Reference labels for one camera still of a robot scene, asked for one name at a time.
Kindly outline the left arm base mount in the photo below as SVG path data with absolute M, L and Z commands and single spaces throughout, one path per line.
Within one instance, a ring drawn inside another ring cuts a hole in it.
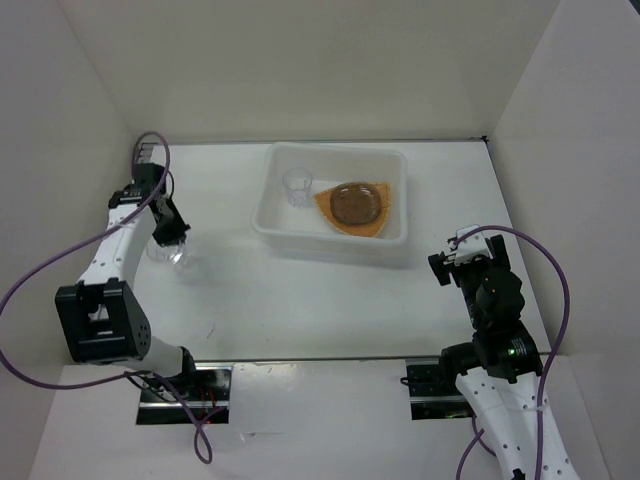
M 171 379 L 194 418 L 205 425 L 227 424 L 233 365 L 197 362 L 190 380 Z M 137 425 L 186 425 L 191 420 L 176 395 L 159 380 L 134 377 L 129 382 L 140 392 Z

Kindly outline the woven bamboo fan tray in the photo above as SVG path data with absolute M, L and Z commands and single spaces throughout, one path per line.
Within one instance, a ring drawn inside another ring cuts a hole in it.
M 324 219 L 338 232 L 375 238 L 384 230 L 392 206 L 387 182 L 347 182 L 313 196 Z

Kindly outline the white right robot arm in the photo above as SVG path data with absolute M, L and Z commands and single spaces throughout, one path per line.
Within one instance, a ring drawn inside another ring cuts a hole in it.
M 546 391 L 556 356 L 542 357 L 521 320 L 522 281 L 504 242 L 508 228 L 472 225 L 429 258 L 441 285 L 461 291 L 472 338 L 444 349 L 438 381 L 461 393 L 474 415 L 475 443 L 492 450 L 505 479 L 576 479 Z

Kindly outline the clear glass cup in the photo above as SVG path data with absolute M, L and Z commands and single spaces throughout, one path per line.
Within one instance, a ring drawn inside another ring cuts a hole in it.
M 311 198 L 312 174 L 303 168 L 292 168 L 284 173 L 282 182 L 288 203 L 305 208 Z
M 156 263 L 169 265 L 181 281 L 192 282 L 200 276 L 199 257 L 186 242 L 161 246 L 151 239 L 146 246 L 146 255 Z

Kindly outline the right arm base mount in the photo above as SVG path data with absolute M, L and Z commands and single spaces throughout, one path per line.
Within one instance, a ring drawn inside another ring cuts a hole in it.
M 450 385 L 435 357 L 410 358 L 400 383 L 409 394 L 411 418 L 417 420 L 451 420 L 472 416 L 464 396 Z

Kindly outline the clear glass cup front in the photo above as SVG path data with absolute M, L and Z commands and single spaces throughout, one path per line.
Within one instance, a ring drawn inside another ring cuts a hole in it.
M 200 276 L 199 257 L 186 242 L 161 246 L 151 239 L 146 246 L 146 255 L 156 263 L 169 265 L 181 281 L 192 282 Z

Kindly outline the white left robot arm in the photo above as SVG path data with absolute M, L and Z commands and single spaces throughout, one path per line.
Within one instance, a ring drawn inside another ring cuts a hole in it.
M 163 376 L 176 399 L 193 396 L 199 375 L 190 352 L 152 335 L 133 292 L 150 242 L 182 254 L 190 226 L 166 192 L 165 168 L 139 164 L 133 181 L 109 200 L 106 237 L 79 280 L 56 292 L 54 303 L 71 358 L 80 364 L 120 364 Z

